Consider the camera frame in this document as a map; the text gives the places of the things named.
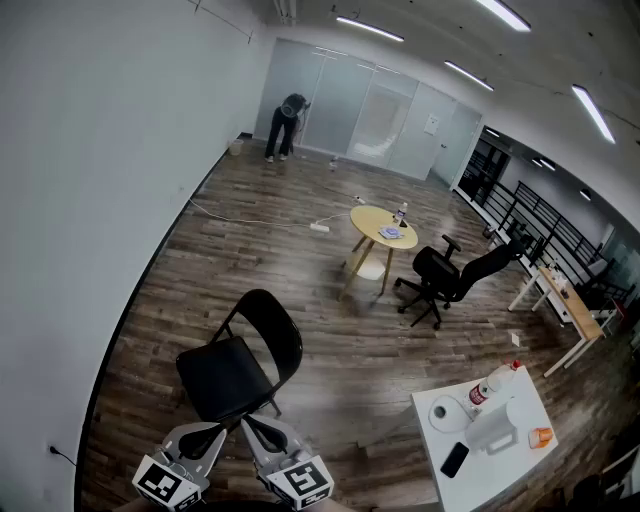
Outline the black equipment pile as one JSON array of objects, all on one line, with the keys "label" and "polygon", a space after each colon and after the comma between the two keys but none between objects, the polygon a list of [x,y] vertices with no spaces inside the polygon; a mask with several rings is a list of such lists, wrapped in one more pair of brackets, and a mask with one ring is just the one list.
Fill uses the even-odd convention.
[{"label": "black equipment pile", "polygon": [[538,512],[640,512],[640,444],[580,481],[570,498],[555,489],[552,504]]}]

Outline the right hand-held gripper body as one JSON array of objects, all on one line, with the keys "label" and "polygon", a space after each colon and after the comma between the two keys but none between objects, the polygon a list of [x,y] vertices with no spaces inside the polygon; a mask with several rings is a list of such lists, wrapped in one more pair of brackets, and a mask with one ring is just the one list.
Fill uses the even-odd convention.
[{"label": "right hand-held gripper body", "polygon": [[322,458],[305,448],[290,454],[256,457],[255,465],[266,489],[294,511],[316,505],[333,493],[334,480]]}]

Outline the black metal railing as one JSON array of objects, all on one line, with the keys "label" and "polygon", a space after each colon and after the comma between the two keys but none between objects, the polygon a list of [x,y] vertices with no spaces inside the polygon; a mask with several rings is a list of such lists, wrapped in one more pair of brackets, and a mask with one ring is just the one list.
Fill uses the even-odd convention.
[{"label": "black metal railing", "polygon": [[528,186],[520,183],[511,192],[480,176],[461,189],[489,216],[498,232],[521,241],[530,265],[557,263],[589,309],[629,306],[640,294],[635,284],[616,284],[617,260],[605,257],[600,248]]}]

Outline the white tape roll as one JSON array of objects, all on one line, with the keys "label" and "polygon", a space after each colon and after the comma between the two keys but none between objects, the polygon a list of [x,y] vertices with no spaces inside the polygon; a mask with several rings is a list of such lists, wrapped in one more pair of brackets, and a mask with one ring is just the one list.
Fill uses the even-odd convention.
[{"label": "white tape roll", "polygon": [[428,417],[431,426],[441,433],[463,432],[471,423],[463,404],[451,395],[438,396]]}]

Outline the white table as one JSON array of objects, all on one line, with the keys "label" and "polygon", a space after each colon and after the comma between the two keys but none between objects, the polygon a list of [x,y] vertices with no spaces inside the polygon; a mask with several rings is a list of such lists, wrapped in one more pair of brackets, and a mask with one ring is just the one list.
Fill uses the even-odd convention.
[{"label": "white table", "polygon": [[[514,398],[518,405],[519,443],[516,446],[497,455],[488,456],[485,452],[470,450],[465,439],[468,427],[458,433],[441,433],[434,429],[428,417],[434,400],[440,395],[451,395],[464,406],[464,396],[477,383],[474,380],[411,395],[412,408],[418,421],[439,503],[444,512],[472,512],[529,475],[558,446],[558,438],[549,416],[524,366],[517,370],[515,377],[505,389],[480,406],[479,413],[487,414],[510,398]],[[542,449],[531,449],[528,441],[529,432],[534,428],[544,427],[553,430],[553,440]],[[456,476],[450,479],[441,473],[440,468],[457,442],[466,445],[469,454]]]}]

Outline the clear bottle red label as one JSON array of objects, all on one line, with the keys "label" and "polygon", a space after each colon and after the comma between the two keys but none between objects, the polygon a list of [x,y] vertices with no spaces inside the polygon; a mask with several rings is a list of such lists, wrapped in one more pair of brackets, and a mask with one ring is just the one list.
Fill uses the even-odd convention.
[{"label": "clear bottle red label", "polygon": [[476,410],[491,397],[505,389],[521,367],[520,360],[507,361],[474,385],[464,396],[464,405]]}]

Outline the black folding chair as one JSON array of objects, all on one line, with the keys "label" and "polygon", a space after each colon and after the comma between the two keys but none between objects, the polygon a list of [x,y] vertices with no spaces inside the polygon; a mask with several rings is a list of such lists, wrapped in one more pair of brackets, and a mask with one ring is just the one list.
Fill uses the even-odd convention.
[{"label": "black folding chair", "polygon": [[[231,330],[242,316],[260,335],[275,364],[278,381],[269,380],[245,340]],[[267,290],[246,292],[209,343],[176,358],[176,369],[198,416],[221,422],[274,405],[277,391],[296,373],[303,357],[300,332],[280,302]]]}]

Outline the black smartphone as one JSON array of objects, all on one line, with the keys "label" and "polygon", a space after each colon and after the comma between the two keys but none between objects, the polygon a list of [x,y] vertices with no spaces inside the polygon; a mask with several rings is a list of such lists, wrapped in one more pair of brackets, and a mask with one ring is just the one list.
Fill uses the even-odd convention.
[{"label": "black smartphone", "polygon": [[453,479],[460,470],[468,454],[469,448],[463,443],[457,442],[443,462],[440,468],[441,473],[446,477]]}]

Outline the long ceiling light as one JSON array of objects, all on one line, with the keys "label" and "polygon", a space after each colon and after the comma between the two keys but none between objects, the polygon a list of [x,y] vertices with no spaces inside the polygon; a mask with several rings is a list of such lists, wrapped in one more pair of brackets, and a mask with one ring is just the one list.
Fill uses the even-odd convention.
[{"label": "long ceiling light", "polygon": [[501,0],[475,0],[517,32],[530,32],[531,25]]},{"label": "long ceiling light", "polygon": [[463,67],[457,65],[456,63],[449,61],[449,60],[445,60],[444,61],[444,65],[447,66],[448,68],[454,70],[455,72],[463,75],[465,78],[473,81],[475,84],[481,86],[482,88],[493,92],[495,90],[495,88],[490,85],[489,83],[487,83],[485,80],[481,79],[480,77],[476,76],[475,74],[467,71],[466,69],[464,69]]},{"label": "long ceiling light", "polygon": [[590,93],[582,86],[573,84],[572,91],[578,100],[581,102],[585,110],[588,112],[589,116],[597,126],[601,135],[611,144],[615,144],[616,140],[607,125],[600,109],[597,107],[596,103],[592,99]]},{"label": "long ceiling light", "polygon": [[370,25],[368,23],[364,23],[364,22],[358,21],[356,19],[351,19],[351,18],[347,18],[347,17],[343,17],[343,16],[337,16],[336,17],[336,21],[338,23],[343,24],[343,25],[348,25],[348,26],[351,26],[351,27],[355,27],[355,28],[358,28],[360,30],[364,30],[364,31],[379,35],[381,37],[390,39],[390,40],[395,41],[395,42],[403,42],[404,41],[404,38],[402,36],[398,35],[398,34],[395,34],[393,32],[384,30],[384,29],[379,28],[379,27],[374,26],[374,25]]}]

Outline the round yellow table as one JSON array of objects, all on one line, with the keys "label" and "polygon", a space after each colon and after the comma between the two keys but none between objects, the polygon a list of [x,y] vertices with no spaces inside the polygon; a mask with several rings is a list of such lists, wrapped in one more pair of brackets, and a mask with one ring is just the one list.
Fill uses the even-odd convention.
[{"label": "round yellow table", "polygon": [[[418,244],[417,233],[404,219],[396,222],[394,214],[376,206],[359,205],[352,208],[350,220],[354,228],[360,233],[361,238],[343,263],[348,268],[348,277],[338,296],[338,300],[345,296],[355,278],[361,275],[361,271],[366,265],[373,265],[376,270],[384,269],[384,272],[381,273],[382,285],[380,291],[380,294],[383,294],[388,283],[394,255],[400,251],[413,249]],[[394,239],[385,238],[381,233],[383,228],[396,229],[400,237]],[[381,266],[381,263],[371,255],[371,251],[376,245],[387,250],[387,259],[384,266]]]}]

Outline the black framed glass door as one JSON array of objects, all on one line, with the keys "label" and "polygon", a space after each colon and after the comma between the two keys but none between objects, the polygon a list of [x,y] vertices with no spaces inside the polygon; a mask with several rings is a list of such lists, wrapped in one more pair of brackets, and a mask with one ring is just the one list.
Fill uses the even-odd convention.
[{"label": "black framed glass door", "polygon": [[510,156],[479,139],[458,182],[458,187],[482,206],[509,163]]}]

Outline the black office chair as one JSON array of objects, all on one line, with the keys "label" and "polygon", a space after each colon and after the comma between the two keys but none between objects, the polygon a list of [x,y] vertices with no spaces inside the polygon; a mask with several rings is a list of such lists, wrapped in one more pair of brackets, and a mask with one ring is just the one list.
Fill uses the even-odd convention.
[{"label": "black office chair", "polygon": [[442,301],[444,308],[449,309],[452,303],[460,302],[478,281],[500,272],[525,252],[524,245],[520,241],[511,240],[470,261],[460,271],[451,262],[451,255],[454,251],[460,252],[461,246],[448,235],[443,235],[442,238],[448,243],[447,252],[444,255],[427,246],[414,258],[412,268],[421,278],[419,284],[401,277],[394,282],[395,288],[405,285],[418,292],[412,302],[398,308],[399,313],[403,314],[419,301],[424,301],[428,305],[427,309],[413,321],[412,327],[433,313],[436,318],[433,328],[439,330],[442,319],[437,301]]}]

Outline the large white mug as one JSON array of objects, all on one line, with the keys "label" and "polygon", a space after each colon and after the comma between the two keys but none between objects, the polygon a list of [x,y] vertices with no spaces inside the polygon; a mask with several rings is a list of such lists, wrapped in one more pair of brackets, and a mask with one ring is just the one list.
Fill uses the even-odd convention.
[{"label": "large white mug", "polygon": [[479,415],[465,431],[465,439],[472,452],[494,456],[519,443],[518,405],[514,398],[497,409]]}]

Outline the wooden desk white legs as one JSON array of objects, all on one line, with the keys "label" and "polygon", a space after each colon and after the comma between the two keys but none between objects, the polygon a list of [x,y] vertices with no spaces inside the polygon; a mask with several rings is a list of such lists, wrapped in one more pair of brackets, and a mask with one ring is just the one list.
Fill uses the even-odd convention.
[{"label": "wooden desk white legs", "polygon": [[546,298],[550,294],[553,294],[561,302],[564,311],[568,314],[571,323],[580,336],[579,341],[543,374],[544,378],[548,378],[558,369],[568,369],[572,366],[596,341],[604,337],[604,333],[578,293],[569,284],[569,281],[561,276],[561,272],[556,268],[538,267],[531,275],[526,286],[509,305],[508,310],[510,312],[515,309],[523,300],[526,293],[532,289],[539,280],[545,283],[546,288],[531,310],[536,311]]}]

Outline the white drawer cabinet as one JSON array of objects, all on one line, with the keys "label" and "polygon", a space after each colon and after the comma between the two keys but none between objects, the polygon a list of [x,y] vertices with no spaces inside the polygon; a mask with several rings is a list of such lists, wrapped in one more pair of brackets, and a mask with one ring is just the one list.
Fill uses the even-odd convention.
[{"label": "white drawer cabinet", "polygon": [[536,286],[540,290],[540,293],[549,292],[547,295],[545,302],[549,305],[549,307],[553,310],[553,312],[558,317],[561,323],[570,323],[571,317],[567,312],[564,304],[558,297],[558,295],[554,292],[552,287],[548,284],[548,282],[543,277],[538,277],[536,279]]}]

